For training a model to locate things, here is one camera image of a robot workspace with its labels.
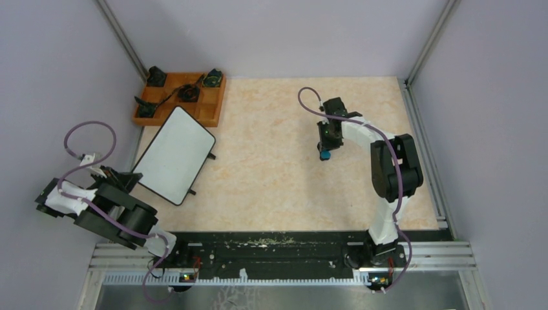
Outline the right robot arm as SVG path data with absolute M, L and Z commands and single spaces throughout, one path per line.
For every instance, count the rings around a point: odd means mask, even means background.
M 380 266 L 397 251 L 401 211 L 424 181 L 414 139 L 409 134 L 383 131 L 362 114 L 348 112 L 341 98 L 320 102 L 319 110 L 325 113 L 317 124 L 320 160 L 330 159 L 330 152 L 343 146 L 346 140 L 370 154 L 371 180 L 379 203 L 366 232 L 363 252 L 349 251 L 346 261 L 353 268 Z

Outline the white whiteboard black frame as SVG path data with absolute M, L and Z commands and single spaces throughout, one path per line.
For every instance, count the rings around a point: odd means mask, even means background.
M 138 183 L 167 202 L 179 206 L 188 195 L 207 160 L 215 160 L 215 136 L 181 107 L 168 115 L 142 155 L 133 173 Z

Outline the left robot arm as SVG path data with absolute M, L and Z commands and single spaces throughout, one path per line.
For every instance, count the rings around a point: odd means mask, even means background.
M 114 243 L 143 247 L 157 257 L 168 256 L 178 267 L 188 266 L 193 248 L 176 243 L 175 235 L 160 228 L 157 210 L 130 195 L 143 174 L 101 169 L 105 175 L 93 174 L 94 183 L 87 188 L 52 179 L 35 199 L 37 210 L 55 218 L 68 216 L 74 225 Z

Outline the blue whiteboard eraser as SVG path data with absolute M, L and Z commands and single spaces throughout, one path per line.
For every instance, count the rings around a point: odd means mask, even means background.
M 321 161 L 327 161 L 331 158 L 331 153 L 329 150 L 326 150 L 326 149 L 321 149 L 319 151 L 319 159 Z

